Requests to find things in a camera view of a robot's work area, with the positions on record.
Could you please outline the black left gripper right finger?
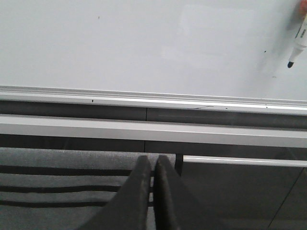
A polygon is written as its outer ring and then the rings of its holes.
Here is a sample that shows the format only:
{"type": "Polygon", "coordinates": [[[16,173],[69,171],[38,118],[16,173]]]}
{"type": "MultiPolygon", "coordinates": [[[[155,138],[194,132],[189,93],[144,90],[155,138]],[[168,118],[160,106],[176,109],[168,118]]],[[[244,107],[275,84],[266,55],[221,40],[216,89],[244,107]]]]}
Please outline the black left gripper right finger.
{"type": "Polygon", "coordinates": [[[154,171],[153,206],[157,230],[227,230],[183,184],[167,156],[160,155],[154,171]]]}

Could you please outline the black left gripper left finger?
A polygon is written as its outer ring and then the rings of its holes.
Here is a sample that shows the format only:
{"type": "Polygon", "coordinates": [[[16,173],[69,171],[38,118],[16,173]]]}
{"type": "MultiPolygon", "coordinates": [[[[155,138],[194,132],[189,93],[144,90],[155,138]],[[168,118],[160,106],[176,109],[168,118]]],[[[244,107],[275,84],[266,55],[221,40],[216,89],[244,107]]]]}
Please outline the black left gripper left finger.
{"type": "Polygon", "coordinates": [[[150,180],[150,162],[146,156],[140,156],[128,179],[111,201],[79,229],[145,230],[150,180]]]}

